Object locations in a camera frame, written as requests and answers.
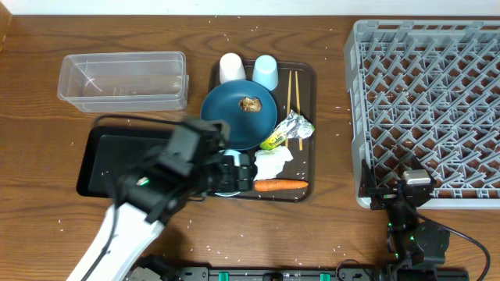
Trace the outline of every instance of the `blue plate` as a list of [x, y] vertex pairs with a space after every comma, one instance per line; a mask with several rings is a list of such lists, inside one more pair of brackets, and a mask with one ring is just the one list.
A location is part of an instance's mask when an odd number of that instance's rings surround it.
[[[260, 112], [244, 112], [240, 100], [258, 98]], [[246, 150], [254, 148], [273, 132], [277, 121], [277, 108], [273, 96], [257, 83], [246, 80], [226, 82], [215, 87], [205, 98], [201, 118], [207, 121], [224, 120], [230, 125], [228, 148]]]

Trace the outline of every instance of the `orange carrot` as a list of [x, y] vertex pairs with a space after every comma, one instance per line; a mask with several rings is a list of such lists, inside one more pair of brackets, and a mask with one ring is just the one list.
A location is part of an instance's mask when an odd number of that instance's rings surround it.
[[275, 191], [304, 188], [308, 185], [303, 180], [257, 180], [254, 186], [257, 191]]

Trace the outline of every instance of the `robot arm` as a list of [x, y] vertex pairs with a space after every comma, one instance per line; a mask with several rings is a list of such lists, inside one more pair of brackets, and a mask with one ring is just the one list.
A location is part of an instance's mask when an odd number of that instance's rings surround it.
[[131, 165], [116, 187], [103, 173], [114, 204], [68, 280], [123, 280], [191, 197], [251, 190], [255, 168], [248, 155], [223, 155], [227, 136], [224, 123], [192, 120], [174, 130], [166, 147], [147, 151]]

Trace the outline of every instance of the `crumpled wrapper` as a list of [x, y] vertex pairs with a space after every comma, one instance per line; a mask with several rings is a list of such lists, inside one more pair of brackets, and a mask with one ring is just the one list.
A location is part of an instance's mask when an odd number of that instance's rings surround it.
[[274, 129], [273, 133], [260, 144], [262, 149], [270, 150], [276, 148], [289, 138], [305, 139], [311, 137], [315, 128], [304, 116], [295, 113], [293, 110], [287, 118], [281, 121]]

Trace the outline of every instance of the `clear plastic container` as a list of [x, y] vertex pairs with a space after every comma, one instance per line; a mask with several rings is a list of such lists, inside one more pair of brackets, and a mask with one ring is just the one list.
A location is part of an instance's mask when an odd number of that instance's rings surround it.
[[183, 109], [188, 81], [182, 52], [68, 55], [57, 96], [82, 112]]

